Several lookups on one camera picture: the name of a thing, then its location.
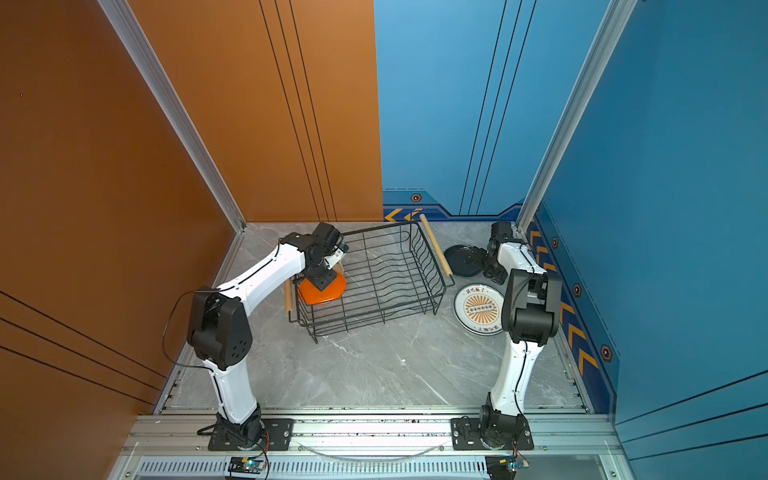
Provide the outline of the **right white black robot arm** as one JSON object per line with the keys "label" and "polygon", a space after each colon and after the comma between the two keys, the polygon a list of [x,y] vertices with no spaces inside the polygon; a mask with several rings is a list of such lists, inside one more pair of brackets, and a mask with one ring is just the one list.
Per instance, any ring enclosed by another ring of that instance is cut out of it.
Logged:
{"label": "right white black robot arm", "polygon": [[480,438],[493,450],[531,450],[525,396],[536,360],[559,330],[562,277],[539,265],[531,246],[514,235],[512,223],[503,221],[491,225],[483,273],[506,283],[500,321],[507,343],[498,378],[481,409]]}

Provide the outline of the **black wire dish rack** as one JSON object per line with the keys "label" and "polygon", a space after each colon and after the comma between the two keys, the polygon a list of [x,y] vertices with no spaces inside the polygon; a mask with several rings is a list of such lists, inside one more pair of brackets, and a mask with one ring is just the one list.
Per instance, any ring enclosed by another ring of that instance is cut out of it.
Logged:
{"label": "black wire dish rack", "polygon": [[421,222],[352,230],[344,241],[349,251],[341,267],[347,287],[340,299],[307,305],[298,296],[302,278],[292,281],[289,321],[315,341],[416,314],[436,314],[455,285],[453,276],[442,270]]}

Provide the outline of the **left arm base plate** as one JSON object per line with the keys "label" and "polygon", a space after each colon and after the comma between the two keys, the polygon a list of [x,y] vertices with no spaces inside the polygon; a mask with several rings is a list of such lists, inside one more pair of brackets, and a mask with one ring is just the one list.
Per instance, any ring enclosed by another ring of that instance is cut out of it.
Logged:
{"label": "left arm base plate", "polygon": [[259,418],[236,425],[218,416],[216,423],[204,427],[199,433],[211,431],[207,449],[209,451],[256,451],[267,453],[287,451],[294,430],[290,418]]}

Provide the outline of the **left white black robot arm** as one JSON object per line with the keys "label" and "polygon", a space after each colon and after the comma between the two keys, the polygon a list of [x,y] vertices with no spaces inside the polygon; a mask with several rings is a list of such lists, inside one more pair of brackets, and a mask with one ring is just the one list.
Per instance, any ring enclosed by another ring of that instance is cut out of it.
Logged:
{"label": "left white black robot arm", "polygon": [[333,300],[339,298],[344,277],[335,266],[347,251],[339,230],[321,222],[310,234],[292,232],[281,238],[266,257],[234,279],[194,292],[187,343],[208,371],[217,396],[214,430],[236,448],[260,449],[267,434],[247,368],[253,342],[249,315],[296,275]]}

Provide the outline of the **black plate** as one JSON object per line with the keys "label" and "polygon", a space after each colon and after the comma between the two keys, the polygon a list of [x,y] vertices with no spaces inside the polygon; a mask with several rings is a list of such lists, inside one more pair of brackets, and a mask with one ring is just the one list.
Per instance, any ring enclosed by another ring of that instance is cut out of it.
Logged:
{"label": "black plate", "polygon": [[470,245],[453,245],[443,255],[454,276],[473,277],[484,269],[487,251]]}

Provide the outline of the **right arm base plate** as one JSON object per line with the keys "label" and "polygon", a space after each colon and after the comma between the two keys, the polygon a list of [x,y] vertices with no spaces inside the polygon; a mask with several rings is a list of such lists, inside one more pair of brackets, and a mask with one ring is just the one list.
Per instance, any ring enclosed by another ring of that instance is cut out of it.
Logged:
{"label": "right arm base plate", "polygon": [[488,424],[482,427],[478,417],[452,418],[450,428],[453,449],[532,451],[535,445],[527,418],[518,415],[509,420],[509,425],[494,427]]}

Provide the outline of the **orange plate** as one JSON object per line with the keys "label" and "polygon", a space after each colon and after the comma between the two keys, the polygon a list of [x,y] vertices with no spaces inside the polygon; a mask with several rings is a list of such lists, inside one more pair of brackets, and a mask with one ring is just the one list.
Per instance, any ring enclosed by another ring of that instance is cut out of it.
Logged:
{"label": "orange plate", "polygon": [[307,305],[322,305],[338,300],[344,294],[347,281],[343,274],[334,271],[336,277],[320,290],[309,279],[302,280],[298,285],[298,296]]}

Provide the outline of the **white plate red dotted pattern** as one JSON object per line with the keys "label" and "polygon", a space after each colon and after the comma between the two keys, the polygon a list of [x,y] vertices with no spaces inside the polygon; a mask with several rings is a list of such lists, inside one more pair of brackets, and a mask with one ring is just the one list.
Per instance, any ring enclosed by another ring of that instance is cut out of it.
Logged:
{"label": "white plate red dotted pattern", "polygon": [[504,296],[496,288],[475,283],[462,287],[454,297],[454,313],[460,325],[479,336],[502,332]]}

